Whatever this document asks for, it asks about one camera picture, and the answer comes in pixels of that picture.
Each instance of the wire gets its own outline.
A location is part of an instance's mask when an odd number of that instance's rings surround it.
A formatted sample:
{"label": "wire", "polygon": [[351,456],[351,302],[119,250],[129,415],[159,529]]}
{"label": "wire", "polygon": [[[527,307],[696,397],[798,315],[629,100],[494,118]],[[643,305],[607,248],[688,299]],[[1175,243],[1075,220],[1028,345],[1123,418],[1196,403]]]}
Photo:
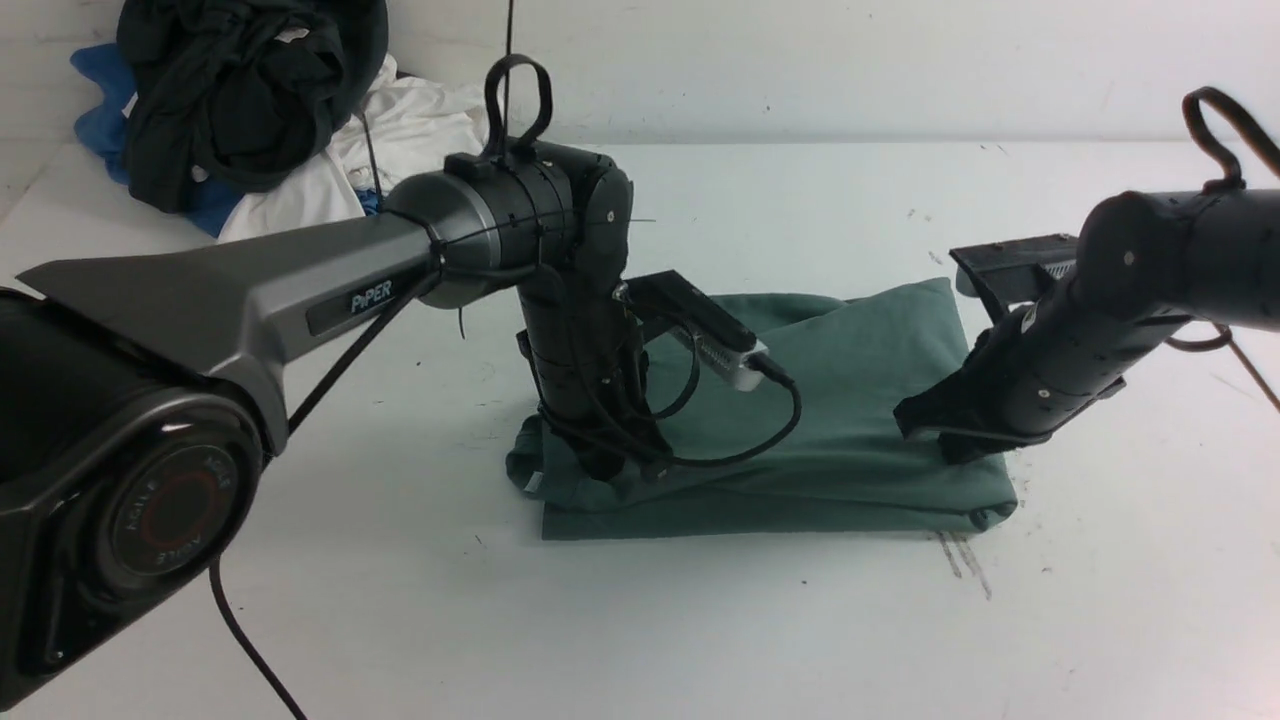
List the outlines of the wire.
{"label": "wire", "polygon": [[654,307],[652,305],[644,305],[630,301],[623,302],[623,305],[627,307],[648,310],[649,313],[660,315],[667,322],[678,325],[680,329],[685,331],[685,334],[689,336],[689,356],[690,356],[689,378],[685,380],[685,388],[680,391],[680,395],[676,396],[676,400],[672,400],[671,405],[652,414],[640,413],[635,407],[631,407],[632,414],[644,418],[646,420],[666,420],[667,418],[671,418],[676,413],[684,410],[685,406],[689,405],[689,401],[692,400],[694,393],[698,392],[698,383],[701,379],[701,369],[703,369],[703,364],[698,360],[698,334],[689,325],[689,322],[685,320],[685,318],[681,318],[675,313],[663,310],[662,307]]}
{"label": "wire", "polygon": [[1225,145],[1213,137],[1213,132],[1208,129],[1204,114],[1199,108],[1201,102],[1217,110],[1222,115],[1222,119],[1235,132],[1240,133],[1240,138],[1244,140],[1267,169],[1276,177],[1280,177],[1280,147],[1276,147],[1276,143],[1262,129],[1262,126],[1253,119],[1253,115],[1248,110],[1221,90],[1202,87],[1183,99],[1183,119],[1196,145],[1222,167],[1222,179],[1207,183],[1206,190],[1215,190],[1224,186],[1243,188],[1244,178],[1240,176],[1240,161],[1235,154],[1228,150]]}
{"label": "wire", "polygon": [[[1276,147],[1275,141],[1267,135],[1262,126],[1253,119],[1253,115],[1244,109],[1239,102],[1233,100],[1229,95],[1221,90],[1213,87],[1202,87],[1187,97],[1183,99],[1183,119],[1187,122],[1187,131],[1190,133],[1192,140],[1199,146],[1210,158],[1217,161],[1222,168],[1222,178],[1217,181],[1210,181],[1204,183],[1204,192],[1213,192],[1219,190],[1243,190],[1244,178],[1240,173],[1240,160],[1234,152],[1226,149],[1215,136],[1208,124],[1204,122],[1204,114],[1199,109],[1199,104],[1204,102],[1210,108],[1217,110],[1220,115],[1240,133],[1240,138],[1253,150],[1262,164],[1267,167],[1268,170],[1277,178],[1280,178],[1280,147]],[[1267,397],[1271,406],[1280,413],[1280,397],[1276,392],[1271,389],[1271,384],[1267,383],[1262,373],[1253,365],[1253,361],[1240,350],[1240,346],[1235,342],[1235,336],[1231,333],[1231,328],[1219,323],[1213,324],[1217,329],[1217,337],[1210,340],[1178,340],[1169,338],[1165,345],[1180,350],[1183,352],[1210,352],[1213,350],[1220,350],[1222,347],[1230,347],[1231,352],[1235,354],[1235,359],[1244,365],[1244,370],[1249,373],[1253,382],[1257,383],[1262,395]]]}
{"label": "wire", "polygon": [[378,155],[374,154],[374,136],[369,132],[369,119],[360,111],[360,124],[365,126],[365,146],[369,147],[369,169],[374,173],[374,195],[378,197],[378,211],[383,211],[383,179],[378,176]]}
{"label": "wire", "polygon": [[384,310],[383,314],[380,314],[374,323],[365,329],[365,332],[360,333],[356,342],[338,357],[338,361],[329,368],[329,372],[320,378],[316,387],[312,388],[302,404],[298,405],[298,409],[293,411],[293,415],[289,418],[289,434],[297,432],[298,425],[301,425],[307,416],[311,415],[311,411],[315,410],[316,405],[319,405],[320,401],[324,400],[324,396],[333,389],[333,386],[338,383],[338,379],[347,372],[347,368],[351,368],[351,364],[356,361],[356,357],[358,357],[360,354],[378,338],[383,329],[385,329],[387,325],[396,319],[396,315],[399,315],[401,310],[407,307],[413,300],[435,290],[440,284],[442,279],[442,272],[428,270],[422,279],[415,283],[407,292],[393,300],[387,310]]}
{"label": "wire", "polygon": [[1262,391],[1262,395],[1267,396],[1267,400],[1271,401],[1271,406],[1276,409],[1276,413],[1280,413],[1280,397],[1276,397],[1275,391],[1271,389],[1271,386],[1262,377],[1262,373],[1260,373],[1258,369],[1253,365],[1253,361],[1249,360],[1247,355],[1244,355],[1244,351],[1240,350],[1240,346],[1235,343],[1234,338],[1229,340],[1226,346],[1230,347],[1231,352],[1235,354],[1235,359],[1239,360],[1242,365],[1244,365],[1244,372],[1247,372],[1249,377],[1253,378],[1253,382],[1257,383],[1258,389]]}
{"label": "wire", "polygon": [[[511,56],[516,31],[516,0],[507,0],[507,56]],[[507,156],[507,137],[511,135],[511,70],[502,82],[502,156]]]}
{"label": "wire", "polygon": [[1231,328],[1213,323],[1213,329],[1217,331],[1217,337],[1208,340],[1178,340],[1176,337],[1171,337],[1165,341],[1165,345],[1183,352],[1212,352],[1231,345]]}
{"label": "wire", "polygon": [[257,667],[257,671],[262,674],[262,678],[265,678],[266,682],[271,685],[271,689],[275,691],[275,694],[280,698],[280,702],[283,702],[284,706],[289,708],[289,712],[293,714],[293,717],[296,720],[307,720],[306,714],[302,712],[301,707],[298,707],[297,701],[293,700],[292,694],[289,694],[288,688],[285,688],[284,683],[282,683],[280,679],[275,675],[275,673],[271,670],[271,666],[266,664],[266,660],[262,659],[262,655],[257,652],[257,648],[253,647],[253,643],[250,642],[248,635],[244,634],[244,629],[239,626],[239,621],[236,620],[236,615],[232,614],[232,606],[230,603],[227,602],[227,592],[223,589],[221,555],[214,557],[212,564],[209,565],[209,585],[214,591],[214,603],[218,605],[218,614],[223,616],[223,621],[227,623],[227,629],[232,632],[232,637],[234,637],[236,642],[239,643],[241,650],[243,650],[244,655],[247,655],[248,659],[253,661],[253,665]]}
{"label": "wire", "polygon": [[[540,269],[545,272],[553,281],[556,281],[554,284],[558,300],[561,301],[561,305],[568,307],[571,305],[571,301],[568,297],[568,288],[564,286],[564,278],[562,278],[561,274],[550,265],[543,265]],[[591,409],[595,410],[596,415],[599,415],[604,420],[604,423],[609,427],[609,429],[612,429],[614,433],[617,433],[627,442],[630,442],[634,446],[634,450],[628,451],[620,448],[616,443],[611,441],[600,438],[593,433],[580,430],[567,423],[561,421],[558,418],[552,415],[547,410],[547,402],[545,398],[543,397],[541,383],[538,380],[538,373],[535,372],[534,384],[538,388],[539,401],[541,401],[540,402],[543,409],[541,415],[553,428],[563,433],[595,443],[605,450],[609,450],[612,452],[623,456],[632,455],[636,450],[639,450],[644,455],[648,455],[655,460],[662,460],[671,465],[677,465],[682,468],[723,468],[726,465],[733,465],[744,460],[750,460],[751,457],[755,457],[762,452],[772,450],[780,442],[786,439],[786,437],[791,434],[791,430],[796,429],[796,425],[800,424],[800,415],[804,407],[800,398],[800,389],[796,387],[795,380],[787,377],[786,372],[782,370],[782,368],[777,363],[774,363],[769,356],[754,355],[748,360],[748,363],[753,365],[753,369],[759,370],[762,374],[764,374],[764,377],[769,378],[769,380],[782,386],[783,388],[787,389],[787,392],[791,393],[791,419],[787,420],[787,424],[783,425],[781,430],[774,433],[773,437],[762,442],[760,445],[756,445],[750,450],[739,452],[737,455],[730,455],[727,457],[709,457],[709,459],[678,457],[671,452],[654,450],[653,447],[649,447],[648,445],[637,439],[635,436],[632,436],[630,432],[627,432],[626,428],[623,428],[621,424],[618,424],[618,421],[613,418],[613,415],[609,414],[609,411],[600,402],[600,398],[596,397],[596,393],[593,392],[591,388],[588,386],[586,375],[581,372],[582,359],[577,354],[577,343],[573,342],[573,328],[572,325],[570,325],[567,313],[561,313],[561,323],[563,323],[564,336],[568,338],[567,342],[568,342],[570,363],[573,365],[573,369],[576,370],[573,374],[577,375],[577,382],[581,386],[582,393],[588,398],[590,398]]]}
{"label": "wire", "polygon": [[[372,324],[365,328],[365,332],[360,333],[360,337],[356,338],[356,342],[352,343],[352,346],[348,347],[338,357],[338,361],[334,363],[332,368],[329,368],[329,372],[325,373],[323,378],[320,378],[320,382],[316,383],[316,387],[312,388],[312,391],[302,401],[298,409],[294,410],[293,415],[289,418],[291,436],[294,432],[297,432],[298,427],[311,415],[311,411],[315,410],[316,405],[320,404],[320,400],[323,400],[324,396],[328,395],[328,392],[333,388],[333,386],[338,383],[338,379],[343,375],[343,373],[347,372],[348,368],[351,368],[352,363],[356,361],[356,357],[358,357],[365,351],[365,348],[367,348],[370,343],[372,343],[374,340],[376,340],[378,336],[381,334],[383,329],[385,329],[387,325],[389,325],[390,322],[396,319],[396,315],[399,315],[399,313],[404,307],[407,307],[408,304],[412,302],[415,299],[421,297],[422,295],[426,295],[428,292],[435,290],[435,287],[439,286],[440,282],[442,282],[442,274],[439,272],[433,272],[429,268],[424,274],[422,279],[415,283],[413,287],[411,287],[407,292],[402,293],[399,297],[393,300],[390,305],[372,322]],[[289,694],[288,688],[285,688],[284,683],[282,683],[280,679],[275,675],[275,673],[271,671],[270,665],[266,664],[266,660],[264,660],[262,655],[257,651],[257,648],[253,647],[253,643],[250,642],[248,635],[244,634],[244,630],[236,620],[236,615],[232,612],[230,603],[227,601],[227,591],[223,588],[221,562],[223,557],[221,555],[218,555],[214,557],[214,561],[209,565],[209,587],[214,593],[214,603],[218,605],[218,612],[223,616],[223,621],[227,624],[227,629],[230,630],[232,637],[234,637],[236,642],[239,643],[241,650],[244,651],[244,655],[247,655],[248,659],[253,661],[253,665],[257,667],[257,671],[262,675],[264,679],[266,679],[268,684],[271,685],[271,689],[275,691],[275,694],[276,697],[280,698],[280,702],[283,702],[284,706],[289,708],[289,712],[293,714],[293,717],[296,720],[306,720],[306,714],[303,714],[302,708],[298,707],[297,701],[294,701],[293,696]]]}

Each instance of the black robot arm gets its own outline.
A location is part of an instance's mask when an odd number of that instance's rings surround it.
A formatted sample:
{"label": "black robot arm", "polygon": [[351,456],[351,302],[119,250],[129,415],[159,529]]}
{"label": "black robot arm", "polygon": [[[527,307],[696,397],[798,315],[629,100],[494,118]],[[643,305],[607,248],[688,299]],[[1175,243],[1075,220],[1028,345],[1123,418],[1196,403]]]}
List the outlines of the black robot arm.
{"label": "black robot arm", "polygon": [[964,366],[895,415],[905,437],[941,433],[950,462],[1037,445],[1124,387],[1123,373],[1192,320],[1280,329],[1280,191],[1245,190],[1208,133],[1207,101],[1280,176],[1280,151],[1243,108],[1204,88],[1184,102],[1222,179],[1199,192],[1125,192],[1078,241],[1050,236],[952,251],[961,290],[995,322]]}
{"label": "black robot arm", "polygon": [[[516,64],[534,65],[544,104],[512,140],[495,108],[498,81]],[[650,475],[727,464],[795,427],[795,386],[750,331],[678,274],[622,282],[631,182],[608,156],[536,140],[549,90],[527,58],[499,61],[485,83],[486,152],[406,179],[379,217],[51,263],[19,275],[42,300],[0,288],[0,711],[205,568],[216,588],[215,560],[262,469],[415,300],[460,309],[518,288],[518,347],[540,411],[596,478],[627,459]],[[672,455],[663,415],[644,400],[650,319],[684,328],[694,355],[721,361],[740,389],[753,375],[787,384],[791,423],[730,459]],[[284,365],[365,323],[288,416]]]}

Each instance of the white tabletop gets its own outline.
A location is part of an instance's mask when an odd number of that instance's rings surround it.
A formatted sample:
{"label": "white tabletop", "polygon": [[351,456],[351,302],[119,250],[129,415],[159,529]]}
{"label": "white tabletop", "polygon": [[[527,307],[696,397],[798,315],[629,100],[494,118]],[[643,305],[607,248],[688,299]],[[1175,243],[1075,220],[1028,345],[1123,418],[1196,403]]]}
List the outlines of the white tabletop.
{"label": "white tabletop", "polygon": [[[605,151],[657,220],[632,225],[632,273],[841,297],[1215,172],[1158,143]],[[68,147],[0,227],[0,279],[205,241]],[[960,305],[973,338],[986,318]],[[515,293],[466,319],[463,342],[453,314],[406,311],[271,466],[227,555],[246,630],[314,719],[1280,715],[1280,416],[1229,352],[1160,350],[1011,455],[1024,506],[948,564],[923,533],[539,541],[539,506],[503,474],[534,407]],[[339,350],[289,368],[291,402]],[[285,716],[204,580],[13,712]]]}

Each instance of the folded green fabric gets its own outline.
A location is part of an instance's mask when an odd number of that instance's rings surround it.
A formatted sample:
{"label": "folded green fabric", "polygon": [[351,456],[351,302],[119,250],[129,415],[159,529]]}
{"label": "folded green fabric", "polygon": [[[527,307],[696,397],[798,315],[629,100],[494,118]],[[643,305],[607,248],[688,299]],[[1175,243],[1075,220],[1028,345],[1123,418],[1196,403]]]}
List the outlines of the folded green fabric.
{"label": "folded green fabric", "polygon": [[[863,300],[741,295],[716,301],[750,327],[795,378],[804,416],[773,450],[716,469],[672,468],[645,482],[628,462],[609,482],[588,477],[572,450],[529,418],[507,474],[543,501],[544,539],[819,532],[979,532],[1018,507],[1004,461],[942,461],[937,443],[904,441],[893,406],[960,366],[968,352],[945,278]],[[689,373],[672,338],[649,346],[649,400],[663,407]],[[660,423],[684,457],[719,457],[772,436],[791,414],[769,382],[736,392],[703,374],[689,405]]]}

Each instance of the black garment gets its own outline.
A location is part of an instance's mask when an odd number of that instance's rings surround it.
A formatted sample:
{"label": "black garment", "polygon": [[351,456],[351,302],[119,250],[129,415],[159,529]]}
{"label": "black garment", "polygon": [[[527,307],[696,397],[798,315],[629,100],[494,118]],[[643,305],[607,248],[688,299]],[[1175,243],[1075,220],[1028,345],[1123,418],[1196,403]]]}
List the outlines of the black garment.
{"label": "black garment", "polygon": [[387,4],[125,0],[116,44],[138,83],[129,193],[179,213],[193,165],[266,192],[329,145],[387,55]]}

